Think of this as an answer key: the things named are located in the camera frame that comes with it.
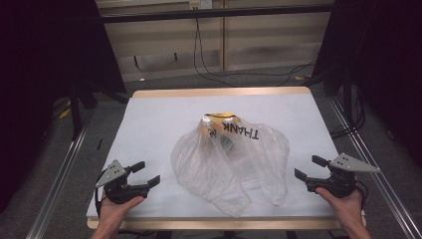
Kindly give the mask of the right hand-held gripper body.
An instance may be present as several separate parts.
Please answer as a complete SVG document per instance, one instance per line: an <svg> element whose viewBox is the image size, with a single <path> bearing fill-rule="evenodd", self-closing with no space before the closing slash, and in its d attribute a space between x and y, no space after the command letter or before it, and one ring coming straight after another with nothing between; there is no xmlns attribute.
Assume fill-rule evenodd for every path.
<svg viewBox="0 0 422 239"><path fill-rule="evenodd" d="M326 166L330 171L328 178L308 177L304 181L309 192L315 192L321 187L329 191L337 198L350 195L356 188L355 174L357 172L380 173L379 167L370 165L345 153L340 154L333 160L327 160Z"/></svg>

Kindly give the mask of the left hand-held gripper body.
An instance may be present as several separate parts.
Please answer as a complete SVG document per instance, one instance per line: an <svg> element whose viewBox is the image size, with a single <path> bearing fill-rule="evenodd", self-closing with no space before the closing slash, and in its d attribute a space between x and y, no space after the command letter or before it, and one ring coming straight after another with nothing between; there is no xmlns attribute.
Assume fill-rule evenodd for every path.
<svg viewBox="0 0 422 239"><path fill-rule="evenodd" d="M100 203L99 188L104 188L105 196L113 203L124 204L130 199L142 196L147 197L149 187L146 184L129 185L127 178L132 172L130 166L123 167L120 162L115 159L111 164L100 174L95 191L95 201Z"/></svg>

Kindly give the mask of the clear printed plastic bag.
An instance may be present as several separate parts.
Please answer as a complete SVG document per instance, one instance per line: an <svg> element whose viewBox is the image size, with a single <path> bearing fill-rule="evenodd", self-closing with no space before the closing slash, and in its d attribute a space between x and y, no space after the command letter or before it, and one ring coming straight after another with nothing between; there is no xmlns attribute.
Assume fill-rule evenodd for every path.
<svg viewBox="0 0 422 239"><path fill-rule="evenodd" d="M226 152L218 126L222 114L206 115L212 118L218 133L214 148L202 149L198 126L182 136L170 153L177 182L232 217L241 216L252 203L248 194L251 189L261 189L270 203L282 205L288 195L287 137L269 125L236 116L234 147Z"/></svg>

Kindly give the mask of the orange juice bottle white cap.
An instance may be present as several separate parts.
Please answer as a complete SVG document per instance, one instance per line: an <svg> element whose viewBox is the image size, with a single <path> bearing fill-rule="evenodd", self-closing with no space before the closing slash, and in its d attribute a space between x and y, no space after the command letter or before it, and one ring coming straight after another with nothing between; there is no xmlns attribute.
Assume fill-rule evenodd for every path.
<svg viewBox="0 0 422 239"><path fill-rule="evenodd" d="M203 150L211 151L218 137L214 121L208 115L204 115L199 123L198 132L200 136L200 145Z"/></svg>
<svg viewBox="0 0 422 239"><path fill-rule="evenodd" d="M234 147L234 137L237 130L238 118L230 113L222 114L218 124L221 133L220 142L222 148L228 152Z"/></svg>

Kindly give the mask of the person's left hand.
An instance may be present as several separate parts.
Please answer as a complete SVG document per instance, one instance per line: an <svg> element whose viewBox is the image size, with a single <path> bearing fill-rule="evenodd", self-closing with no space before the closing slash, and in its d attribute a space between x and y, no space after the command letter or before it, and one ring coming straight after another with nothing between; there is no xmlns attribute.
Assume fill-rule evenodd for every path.
<svg viewBox="0 0 422 239"><path fill-rule="evenodd" d="M108 198L102 200L101 213L100 213L100 223L98 229L115 231L117 230L127 212L139 205L144 198L142 196L137 196L130 199L124 204L116 204L111 202Z"/></svg>

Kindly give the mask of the person's right hand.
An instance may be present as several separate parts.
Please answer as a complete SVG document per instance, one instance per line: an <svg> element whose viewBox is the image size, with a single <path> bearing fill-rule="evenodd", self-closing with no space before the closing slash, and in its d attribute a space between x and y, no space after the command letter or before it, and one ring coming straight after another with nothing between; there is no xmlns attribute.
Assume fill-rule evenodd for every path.
<svg viewBox="0 0 422 239"><path fill-rule="evenodd" d="M337 198L321 187L316 190L316 193L333 209L335 217L343 229L356 229L363 225L361 215L362 195L357 189L343 198Z"/></svg>

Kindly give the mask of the white table mat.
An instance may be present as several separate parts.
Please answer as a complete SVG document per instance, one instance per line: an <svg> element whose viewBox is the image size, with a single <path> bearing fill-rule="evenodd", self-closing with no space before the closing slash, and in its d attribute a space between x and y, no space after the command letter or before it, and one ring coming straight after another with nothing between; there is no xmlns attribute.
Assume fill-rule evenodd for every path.
<svg viewBox="0 0 422 239"><path fill-rule="evenodd" d="M153 187L130 218L227 218L213 204L188 192L176 181L170 152L177 141L197 127L205 114L232 113L250 123L264 123L283 133L290 142L287 165L288 195L285 202L272 204L261 189L248 192L252 203L242 217L325 217L333 214L319 195L307 191L296 179L297 168L310 177L326 178L329 170L312 162L314 155L334 159L338 152L331 140L314 97L310 94L133 98L106 158L129 166L139 161L145 169L128 182L141 184L155 176Z"/></svg>

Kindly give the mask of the black metal stand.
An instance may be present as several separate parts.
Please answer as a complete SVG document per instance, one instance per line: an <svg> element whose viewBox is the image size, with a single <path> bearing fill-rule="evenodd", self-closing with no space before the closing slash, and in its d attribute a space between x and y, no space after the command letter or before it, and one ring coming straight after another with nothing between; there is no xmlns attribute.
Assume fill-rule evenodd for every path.
<svg viewBox="0 0 422 239"><path fill-rule="evenodd" d="M73 121L72 140L76 140L83 128L80 104L83 104L87 109L94 109L98 102L91 91L90 85L84 81L72 82L70 87L70 101Z"/></svg>

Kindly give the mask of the wooden table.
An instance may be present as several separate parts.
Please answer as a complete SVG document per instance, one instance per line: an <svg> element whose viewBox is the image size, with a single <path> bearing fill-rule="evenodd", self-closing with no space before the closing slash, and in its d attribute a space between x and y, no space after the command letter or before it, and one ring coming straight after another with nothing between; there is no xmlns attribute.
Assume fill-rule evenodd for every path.
<svg viewBox="0 0 422 239"><path fill-rule="evenodd" d="M174 97L211 97L211 96L257 96L310 94L306 87L270 88L226 88L193 90L152 90L138 91L132 98L174 98ZM134 230L324 230L337 229L339 224L333 214L325 217L270 217L246 218L127 218L122 223L125 229Z"/></svg>

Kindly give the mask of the black curtain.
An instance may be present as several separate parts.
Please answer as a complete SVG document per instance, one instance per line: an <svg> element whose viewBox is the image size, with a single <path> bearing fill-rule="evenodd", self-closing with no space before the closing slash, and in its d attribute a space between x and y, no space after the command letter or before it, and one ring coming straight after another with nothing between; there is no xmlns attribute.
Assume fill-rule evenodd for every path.
<svg viewBox="0 0 422 239"><path fill-rule="evenodd" d="M53 104L125 86L96 0L0 0L0 213L38 157Z"/></svg>
<svg viewBox="0 0 422 239"><path fill-rule="evenodd" d="M334 0L313 78L355 82L422 167L422 0Z"/></svg>

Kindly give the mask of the black horizontal beam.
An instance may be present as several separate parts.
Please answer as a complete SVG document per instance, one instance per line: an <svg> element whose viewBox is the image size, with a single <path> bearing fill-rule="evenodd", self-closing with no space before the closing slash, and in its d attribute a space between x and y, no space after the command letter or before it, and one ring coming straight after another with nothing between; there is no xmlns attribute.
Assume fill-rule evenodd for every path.
<svg viewBox="0 0 422 239"><path fill-rule="evenodd" d="M184 10L157 13L110 14L102 15L101 21L109 23L147 22L165 20L185 20L201 18L241 17L278 14L305 14L331 12L333 4L290 5L277 7L227 8L208 10Z"/></svg>

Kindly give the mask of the metal floor rail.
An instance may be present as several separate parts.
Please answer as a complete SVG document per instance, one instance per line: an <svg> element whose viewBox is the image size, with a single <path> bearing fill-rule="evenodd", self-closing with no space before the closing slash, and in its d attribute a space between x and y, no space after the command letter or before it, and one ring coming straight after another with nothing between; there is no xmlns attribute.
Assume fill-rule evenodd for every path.
<svg viewBox="0 0 422 239"><path fill-rule="evenodd" d="M72 140L67 154L64 157L61 168L59 169L55 178L55 181L43 203L42 208L37 213L37 216L26 236L26 239L43 239L46 229L48 228L53 213L57 207L60 196L66 185L69 174L84 142L94 112L94 110L88 110L82 128L80 129L80 132L77 134L76 138Z"/></svg>
<svg viewBox="0 0 422 239"><path fill-rule="evenodd" d="M346 135L351 140L354 148L357 150L359 158L364 162L377 166L375 157L371 154L357 129L346 118L344 109L336 98L329 97L329 102L341 123L341 127L346 130ZM404 206L394 189L388 182L382 172L371 173L371 178L376 184L378 191L394 215L396 221L400 225L407 239L422 239L422 232L419 230L411 214Z"/></svg>

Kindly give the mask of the white wall power outlet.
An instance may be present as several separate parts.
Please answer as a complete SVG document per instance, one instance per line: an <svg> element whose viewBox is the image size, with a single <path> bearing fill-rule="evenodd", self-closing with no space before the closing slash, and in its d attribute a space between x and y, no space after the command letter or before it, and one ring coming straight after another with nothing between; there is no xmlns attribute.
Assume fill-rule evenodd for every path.
<svg viewBox="0 0 422 239"><path fill-rule="evenodd" d="M190 10L209 10L212 8L212 0L189 0Z"/></svg>

